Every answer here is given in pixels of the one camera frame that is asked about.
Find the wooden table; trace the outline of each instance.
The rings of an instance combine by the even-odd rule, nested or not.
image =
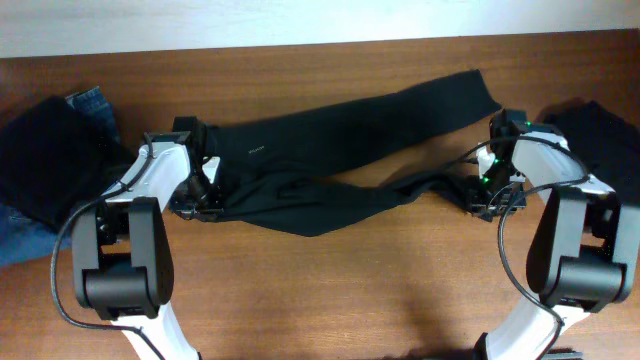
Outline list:
[[[6,119],[45,95],[100,85],[124,143],[135,149],[143,131],[169,130],[178,115],[232,124],[474,68],[497,101],[530,119],[581,98],[640,124],[637,31],[4,59],[0,109]],[[487,138],[485,119],[338,178],[375,186]],[[541,211],[532,200],[508,223],[508,253],[521,281]],[[205,359],[373,359],[464,349],[519,298],[500,265],[495,222],[432,194],[316,238],[164,218],[176,271],[171,301]],[[135,358],[122,334],[62,321],[48,265],[41,259],[0,270],[0,357]],[[69,251],[60,269],[67,308],[97,320],[72,295]],[[625,303],[570,329],[558,346],[590,359],[637,357],[638,279]]]

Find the denim fabric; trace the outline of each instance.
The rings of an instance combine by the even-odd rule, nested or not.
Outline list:
[[[113,118],[113,106],[102,95],[100,87],[84,93],[76,93],[66,97],[67,104],[83,115],[91,118],[91,123],[99,130],[105,131],[116,142],[120,142],[120,134]]]
[[[66,98],[67,103],[86,115],[98,129],[106,131],[117,142],[120,135],[113,117],[113,107],[95,87],[84,93]],[[34,221],[15,208],[0,204],[0,267],[51,254],[56,232],[47,225]],[[61,249],[71,245],[71,237],[65,235]]]

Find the white wall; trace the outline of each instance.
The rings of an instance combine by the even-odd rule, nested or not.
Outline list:
[[[0,0],[0,57],[630,27],[638,0]]]

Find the black fabric belt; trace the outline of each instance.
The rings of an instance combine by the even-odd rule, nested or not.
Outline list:
[[[232,127],[208,127],[207,156],[219,156],[224,212],[288,233],[317,236],[435,191],[466,208],[462,179],[425,171],[379,188],[318,180],[355,169],[500,109],[480,71]]]

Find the wire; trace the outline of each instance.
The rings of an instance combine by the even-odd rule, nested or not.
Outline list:
[[[587,182],[587,181],[589,181],[589,168],[587,168],[587,166],[584,164],[584,162],[576,154],[574,154],[571,151],[563,148],[562,146],[560,146],[559,144],[557,144],[557,143],[555,143],[553,141],[549,141],[549,140],[542,139],[542,138],[537,138],[537,137],[532,137],[532,136],[505,136],[505,137],[493,138],[493,139],[487,140],[487,141],[485,141],[483,143],[480,143],[477,146],[474,146],[471,150],[467,151],[466,153],[464,153],[459,158],[457,158],[457,159],[455,159],[453,161],[450,161],[448,163],[445,163],[441,167],[441,170],[448,169],[448,168],[450,168],[451,166],[453,166],[453,165],[455,165],[457,163],[466,162],[467,157],[469,155],[471,155],[473,152],[475,152],[476,150],[478,150],[478,149],[480,149],[480,148],[482,148],[484,146],[487,146],[487,145],[490,145],[490,144],[496,144],[496,143],[503,143],[503,142],[515,142],[515,141],[520,141],[520,140],[532,141],[532,142],[542,143],[542,144],[551,146],[554,150],[557,150],[557,151],[565,154],[566,156],[570,157],[572,160],[574,160],[578,164],[578,166],[580,166],[580,169],[582,170],[582,173],[583,173],[583,176],[581,178],[579,178],[579,179],[567,180],[567,181],[559,181],[559,182],[555,182],[555,183],[544,184],[544,185],[533,187],[533,188],[531,188],[531,189],[529,189],[529,190],[527,190],[527,191],[525,191],[523,193],[518,194],[517,196],[512,198],[511,201],[509,201],[509,204],[507,205],[507,207],[502,212],[502,215],[500,216],[500,222],[498,224],[498,252],[500,253],[500,261],[502,262],[502,267],[504,268],[504,271],[507,273],[507,277],[509,278],[509,280],[511,281],[513,286],[515,286],[515,288],[518,289],[518,291],[522,294],[522,296],[524,296],[527,300],[529,300],[531,303],[533,303],[538,308],[540,308],[540,309],[546,311],[547,313],[549,313],[555,319],[555,322],[556,322],[556,326],[555,326],[555,329],[554,329],[554,332],[553,332],[553,337],[551,338],[551,341],[547,344],[547,346],[544,348],[544,350],[542,351],[542,353],[538,357],[538,359],[542,359],[542,357],[544,355],[546,355],[547,352],[549,352],[549,350],[551,350],[551,348],[555,344],[556,340],[558,340],[558,338],[560,337],[560,334],[562,333],[562,328],[564,327],[564,320],[552,308],[546,306],[545,304],[540,302],[540,300],[537,299],[535,296],[531,295],[531,293],[529,293],[520,284],[518,279],[516,279],[515,275],[513,274],[513,271],[511,271],[511,267],[509,266],[509,261],[507,259],[507,254],[506,254],[505,247],[504,247],[504,227],[505,227],[505,224],[507,222],[507,216],[509,215],[511,210],[516,206],[516,204],[519,203],[520,201],[522,201],[522,199],[525,199],[527,196],[530,196],[530,195],[533,195],[533,194],[537,194],[537,193],[539,193],[541,191],[550,189],[552,187],[578,185],[578,184],[582,184],[584,182]]]
[[[77,326],[79,328],[91,329],[91,330],[131,331],[132,333],[138,335],[149,346],[149,348],[151,348],[151,350],[154,352],[154,354],[156,354],[156,356],[158,356],[159,359],[164,360],[164,357],[162,356],[160,351],[153,345],[153,343],[151,342],[151,340],[149,340],[147,335],[145,335],[145,333],[142,332],[142,328],[137,328],[135,326],[91,324],[91,323],[86,323],[86,322],[82,322],[82,321],[78,321],[78,320],[73,319],[67,313],[67,311],[62,306],[62,303],[60,302],[60,296],[58,294],[58,281],[57,281],[57,278],[56,278],[57,265],[58,265],[58,254],[60,252],[60,244],[62,244],[62,239],[63,239],[64,235],[69,230],[71,225],[73,225],[75,220],[80,215],[82,215],[85,211],[91,209],[92,207],[96,206],[97,204],[99,204],[99,203],[101,203],[101,202],[103,202],[103,201],[105,201],[105,200],[107,200],[109,198],[112,198],[114,196],[118,196],[118,195],[128,191],[128,189],[131,186],[133,186],[138,180],[140,180],[142,175],[144,175],[144,173],[147,171],[147,168],[149,167],[149,165],[151,164],[151,161],[153,160],[153,144],[151,143],[151,139],[149,138],[149,135],[146,134],[146,133],[144,134],[144,140],[145,140],[145,142],[147,144],[147,147],[149,148],[149,152],[147,153],[147,159],[142,164],[142,167],[140,168],[140,170],[131,179],[131,181],[129,181],[126,184],[120,183],[120,188],[118,190],[115,190],[115,191],[112,191],[110,193],[101,195],[101,196],[97,197],[96,199],[90,201],[89,203],[81,206],[73,214],[71,214],[71,216],[69,216],[69,218],[67,218],[67,220],[62,225],[62,228],[60,229],[60,232],[58,232],[58,236],[56,238],[56,242],[53,245],[53,254],[51,256],[51,268],[50,268],[51,296],[53,296],[53,303],[56,306],[56,309],[58,310],[58,312],[60,313],[60,316],[62,316],[62,318],[66,322],[68,322],[69,324],[71,324],[73,326]]]
[[[491,207],[491,204],[493,203],[493,200],[495,200],[498,195],[500,195],[500,193],[502,193],[504,190],[506,189],[510,189],[511,188],[511,184],[507,184],[505,186],[502,187],[502,189],[498,190],[498,192],[496,192],[493,197],[491,198],[491,200],[489,200],[489,202],[487,203],[487,210],[489,209],[489,207]]]

